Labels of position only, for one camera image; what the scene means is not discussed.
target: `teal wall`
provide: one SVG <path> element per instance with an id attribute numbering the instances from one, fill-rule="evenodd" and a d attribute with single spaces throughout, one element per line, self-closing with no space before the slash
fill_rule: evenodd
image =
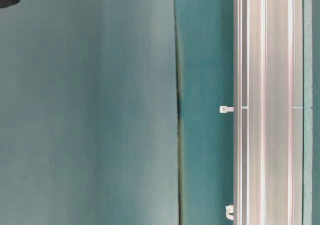
<path id="1" fill-rule="evenodd" d="M 0 10 L 1 224 L 96 224 L 100 5 Z"/>
<path id="2" fill-rule="evenodd" d="M 103 0 L 100 225 L 178 224 L 173 0 Z"/>
<path id="3" fill-rule="evenodd" d="M 0 16 L 0 224 L 177 225 L 173 0 Z"/>
<path id="4" fill-rule="evenodd" d="M 233 204 L 233 0 L 175 0 L 183 225 L 230 225 Z"/>
<path id="5" fill-rule="evenodd" d="M 313 25 L 313 169 L 312 224 L 320 224 L 320 0 L 312 0 Z"/>

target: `white clip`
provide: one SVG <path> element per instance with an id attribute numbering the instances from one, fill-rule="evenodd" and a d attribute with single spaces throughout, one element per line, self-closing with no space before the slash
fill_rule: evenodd
<path id="1" fill-rule="evenodd" d="M 233 205 L 229 205 L 225 207 L 225 216 L 227 219 L 229 220 L 234 220 L 234 216 L 231 215 L 234 213 L 234 206 Z"/>
<path id="2" fill-rule="evenodd" d="M 232 113 L 234 111 L 233 106 L 220 106 L 220 113 L 226 114 L 226 113 Z"/>

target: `green wall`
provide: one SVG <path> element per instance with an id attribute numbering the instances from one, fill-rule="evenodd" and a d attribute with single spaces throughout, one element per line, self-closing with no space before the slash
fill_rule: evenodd
<path id="1" fill-rule="evenodd" d="M 0 10 L 1 224 L 96 224 L 99 7 Z"/>
<path id="2" fill-rule="evenodd" d="M 0 16 L 0 224 L 177 225 L 173 0 Z"/>
<path id="3" fill-rule="evenodd" d="M 175 0 L 183 225 L 232 224 L 233 1 Z"/>
<path id="4" fill-rule="evenodd" d="M 178 225 L 173 0 L 103 0 L 100 225 Z"/>
<path id="5" fill-rule="evenodd" d="M 320 0 L 312 0 L 313 31 L 313 169 L 312 224 L 320 224 Z"/>

